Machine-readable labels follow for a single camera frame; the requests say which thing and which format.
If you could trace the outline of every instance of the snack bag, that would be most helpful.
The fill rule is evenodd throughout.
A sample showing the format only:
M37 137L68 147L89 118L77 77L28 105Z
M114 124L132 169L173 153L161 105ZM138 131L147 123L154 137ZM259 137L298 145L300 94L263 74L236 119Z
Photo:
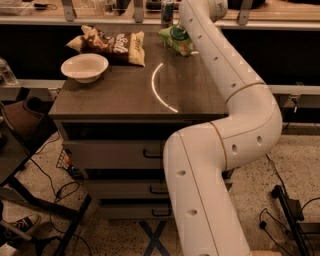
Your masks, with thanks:
M164 42L182 56L189 56L193 51L193 43L188 33L176 25L161 29L159 35Z
M79 53L97 53L117 63L145 66L144 33L121 33L107 36L95 27L82 26L84 35L77 36L67 46Z

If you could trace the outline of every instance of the cabinet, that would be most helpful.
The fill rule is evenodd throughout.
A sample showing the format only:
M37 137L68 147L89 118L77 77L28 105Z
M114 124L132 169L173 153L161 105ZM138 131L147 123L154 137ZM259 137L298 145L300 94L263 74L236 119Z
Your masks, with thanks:
M108 219L172 217L162 163L166 139L226 115L199 55L181 57L151 31L144 49L145 67L111 65L87 85L66 80L49 113Z

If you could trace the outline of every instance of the drawer handle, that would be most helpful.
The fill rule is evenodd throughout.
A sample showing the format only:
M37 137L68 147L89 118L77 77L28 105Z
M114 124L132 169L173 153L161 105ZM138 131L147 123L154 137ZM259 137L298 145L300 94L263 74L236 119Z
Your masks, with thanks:
M155 210L152 210L152 215L154 217L168 217L171 215L171 209L168 209L168 213L156 213Z
M145 158L151 158L151 159L163 159L163 156L162 156L162 155L158 155L158 156L149 155L146 149L143 150L143 156L144 156Z
M168 191L163 191L163 192L154 191L152 189L152 186L149 187L149 191L150 191L151 194L155 194L155 195L168 195L169 194Z

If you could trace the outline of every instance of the speckled floor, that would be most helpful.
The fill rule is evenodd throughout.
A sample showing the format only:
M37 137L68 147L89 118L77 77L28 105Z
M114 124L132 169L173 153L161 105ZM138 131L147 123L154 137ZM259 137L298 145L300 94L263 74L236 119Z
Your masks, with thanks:
M56 168L56 163L62 149L61 139L49 143L44 149L33 157L43 171L52 178L54 189L57 191L61 186L73 180L62 169ZM282 177L290 198L299 199L303 205L312 198L319 197L320 191L320 125L316 124L290 124L284 131L277 146L268 154L269 158ZM40 198L53 201L54 195L50 181L38 168L28 162L26 169L17 175L17 178L35 195ZM244 230L246 239L252 250L275 250L286 254L274 241L283 246L290 255L299 255L295 243L290 236L285 234L285 229L264 213L262 219L267 223L266 230L274 241L259 228L259 215L263 209L278 221L285 224L286 220L277 200L273 199L270 192L275 185L281 185L272 165L267 157L235 169L231 177L233 183L230 196ZM67 194L74 190L76 185L70 185L63 193ZM85 188L80 188L61 201L61 204L77 209L86 195ZM25 205L13 204L3 200L5 210L3 217L6 221L15 221L26 215L37 213L41 216L41 223L33 235L37 238L47 238L60 235L51 223L59 230L65 230L69 221L47 213L26 207ZM304 210L306 221L320 222L320 202L313 201ZM99 215L97 202L92 201L85 216L76 231L67 249L69 255L164 255L158 249L151 246L148 253L150 238L141 226L143 220L106 220ZM182 256L174 219L165 220L163 232L159 238L168 253L172 256ZM145 220L147 225L155 232L160 220ZM310 255L320 255L320 235L308 236L310 241ZM43 255L53 255L57 242L50 243ZM8 245L0 248L0 255L35 255L34 247L24 242L16 250Z

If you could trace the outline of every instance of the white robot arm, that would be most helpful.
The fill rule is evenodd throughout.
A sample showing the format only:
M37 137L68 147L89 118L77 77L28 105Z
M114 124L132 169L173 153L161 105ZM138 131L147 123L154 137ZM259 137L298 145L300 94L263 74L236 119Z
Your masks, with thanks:
M281 134L270 89L213 23L226 8L227 0L183 0L179 9L229 112L177 131L165 145L165 175L185 256L251 255L222 172L263 156Z

